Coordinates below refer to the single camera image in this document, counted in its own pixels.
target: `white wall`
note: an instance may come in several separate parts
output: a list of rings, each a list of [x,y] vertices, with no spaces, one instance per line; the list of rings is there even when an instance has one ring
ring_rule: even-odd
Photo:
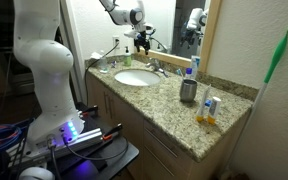
[[[260,88],[288,26],[288,1],[223,1],[211,75]],[[254,180],[288,179],[288,45],[231,164]]]
[[[135,0],[117,0],[118,5],[134,2]],[[175,12],[175,0],[144,0],[146,22],[152,23],[157,29],[153,35],[162,43],[170,44],[173,32],[173,18]],[[122,55],[125,53],[125,46],[129,46],[133,52],[133,39],[127,38],[123,33],[131,29],[131,26],[115,25],[109,14],[99,0],[74,0],[70,1],[73,9],[73,16],[76,31],[81,47],[83,59],[90,58],[93,52],[104,50],[108,52],[113,48],[113,35],[120,37],[120,49],[113,51],[109,56]]]

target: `bathroom sink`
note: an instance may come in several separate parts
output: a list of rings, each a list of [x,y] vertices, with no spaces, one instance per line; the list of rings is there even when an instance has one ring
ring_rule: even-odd
[[[160,82],[157,74],[139,69],[122,70],[115,75],[115,79],[131,86],[150,86]]]

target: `metal cup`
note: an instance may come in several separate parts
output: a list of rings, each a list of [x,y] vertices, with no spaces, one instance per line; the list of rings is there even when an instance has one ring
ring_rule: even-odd
[[[197,89],[197,81],[193,79],[183,79],[180,89],[180,99],[182,102],[193,102]]]

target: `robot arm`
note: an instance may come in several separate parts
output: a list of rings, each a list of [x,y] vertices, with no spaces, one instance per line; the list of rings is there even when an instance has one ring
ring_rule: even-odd
[[[146,39],[146,31],[153,29],[150,24],[145,23],[144,4],[137,0],[137,5],[132,8],[122,8],[115,4],[116,0],[100,0],[105,11],[107,11],[116,25],[131,25],[133,30],[124,32],[124,35],[134,39],[134,44],[139,51],[143,46],[145,53],[150,49],[149,40]]]
[[[200,43],[203,33],[201,32],[201,27],[205,26],[207,19],[208,9],[203,11],[201,8],[195,8],[192,10],[188,22],[184,23],[181,33],[181,43],[182,46],[185,41],[188,42],[188,48],[194,44],[194,35],[198,38],[198,43]]]

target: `floor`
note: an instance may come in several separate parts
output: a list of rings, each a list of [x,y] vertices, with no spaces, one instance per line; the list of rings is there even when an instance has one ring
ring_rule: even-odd
[[[34,93],[22,96],[7,96],[0,111],[0,124],[13,124],[41,113]],[[125,169],[114,180],[133,180],[131,174]]]

